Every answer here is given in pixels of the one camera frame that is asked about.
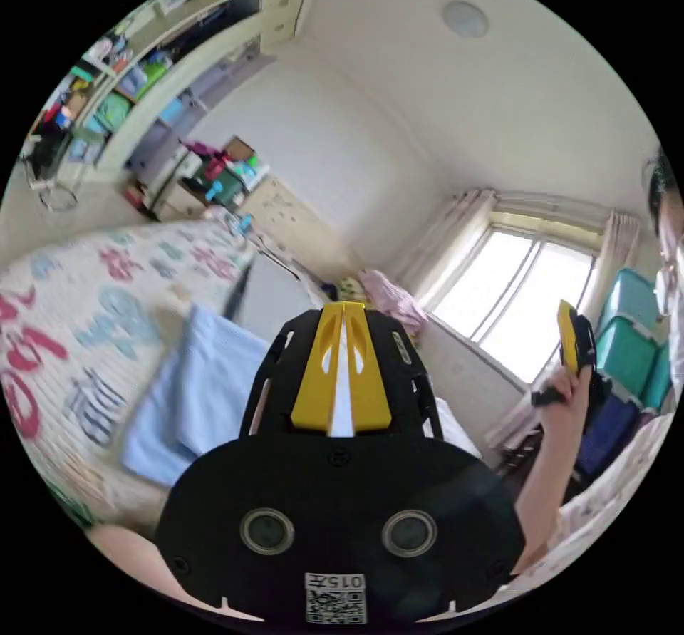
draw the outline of pink cloth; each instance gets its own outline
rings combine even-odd
[[[410,293],[375,269],[359,272],[358,280],[378,311],[399,321],[410,336],[422,331],[428,317]]]

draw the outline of window frame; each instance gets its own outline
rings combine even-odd
[[[460,334],[456,329],[452,328],[446,321],[441,319],[439,316],[435,314],[435,310],[441,305],[442,301],[444,298],[448,295],[448,293],[451,291],[451,289],[456,285],[456,282],[458,279],[467,271],[467,269],[471,266],[471,264],[478,258],[480,253],[482,252],[483,248],[485,245],[488,243],[489,239],[492,237],[494,233],[503,233],[503,234],[508,234],[510,236],[518,236],[518,237],[523,237],[523,238],[530,238],[531,243],[528,248],[527,253],[525,254],[521,264],[518,266],[516,269],[516,272],[512,275],[511,279],[508,281],[506,284],[506,287],[504,288],[503,292],[498,296],[497,300],[494,302],[492,307],[489,309],[487,314],[484,315],[482,320],[478,323],[477,327],[475,330],[469,335],[469,336],[463,336]],[[446,326],[449,330],[451,330],[452,333],[457,334],[459,337],[462,337],[463,339],[467,340],[469,343],[471,343],[475,348],[477,348],[478,352],[486,354],[487,357],[489,358],[490,355],[482,349],[480,344],[487,338],[487,336],[494,330],[496,325],[499,323],[501,318],[506,314],[506,311],[508,308],[511,306],[513,301],[516,299],[520,289],[524,285],[525,281],[527,280],[527,277],[530,275],[534,268],[534,264],[539,257],[539,255],[542,253],[542,250],[544,248],[544,245],[547,243],[552,243],[555,245],[558,245],[563,248],[569,248],[572,249],[576,252],[583,253],[585,255],[589,255],[591,258],[591,263],[589,266],[589,271],[586,275],[586,278],[584,280],[584,285],[582,286],[582,292],[580,293],[579,300],[577,302],[577,307],[579,308],[582,303],[584,302],[584,299],[586,297],[586,293],[589,287],[589,282],[591,281],[591,277],[594,274],[594,271],[596,269],[596,263],[599,257],[599,251],[597,248],[590,247],[586,243],[578,243],[575,241],[572,241],[570,239],[564,239],[560,238],[551,234],[547,234],[544,232],[540,231],[534,231],[532,229],[525,229],[521,227],[512,227],[512,226],[503,226],[499,225],[496,223],[491,224],[487,230],[482,234],[482,236],[477,240],[477,243],[474,248],[466,255],[466,257],[463,258],[463,260],[455,267],[454,272],[447,278],[445,281],[444,285],[440,287],[440,290],[435,293],[435,295],[432,296],[427,308],[428,312],[431,316],[434,316],[439,322],[443,325]],[[532,262],[529,263],[528,261],[529,258],[531,257],[531,253],[535,250],[534,254],[532,254]],[[525,273],[520,277],[520,272],[527,266],[527,270]],[[502,309],[498,312],[498,314],[494,317],[494,319],[491,319],[492,315],[494,314],[494,311],[496,308],[499,306],[501,300],[506,297],[508,294],[509,290],[511,289],[511,286],[514,285],[516,280],[519,278],[519,281],[517,282],[517,286],[513,294],[510,296],[509,300],[506,302],[506,304],[502,307]],[[473,338],[477,337],[478,333],[481,331],[481,329],[489,324],[487,327],[487,330],[484,332],[482,337],[480,337],[477,341],[473,340]],[[532,383],[525,383],[520,377],[517,377],[517,380],[523,384],[523,385],[533,385],[535,382],[539,380],[539,377],[545,372],[546,368],[548,365],[551,363],[553,360],[554,356],[558,352],[560,348],[560,342],[556,345],[554,348],[553,352],[549,356],[549,358],[546,360],[544,365],[541,367],[539,370],[539,373],[535,377],[535,379],[532,381]],[[512,374],[512,372],[507,368],[502,365],[503,368],[505,368],[509,373]]]

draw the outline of hand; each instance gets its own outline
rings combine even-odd
[[[579,378],[564,366],[558,367],[546,380],[545,388],[555,388],[567,402],[555,402],[540,408],[544,436],[555,443],[574,446],[581,438],[589,406],[591,367],[585,366]]]

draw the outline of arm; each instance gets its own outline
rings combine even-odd
[[[513,573],[524,571],[546,554],[579,452],[590,379],[591,369],[585,368],[579,380],[565,369],[551,380],[567,402],[548,405],[541,413],[544,439],[515,505],[526,544]]]

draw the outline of bedspread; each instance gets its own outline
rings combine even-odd
[[[122,437],[191,301],[221,313],[256,249],[218,221],[101,232],[0,274],[0,380],[31,462],[82,522],[141,532],[167,494],[119,464]]]

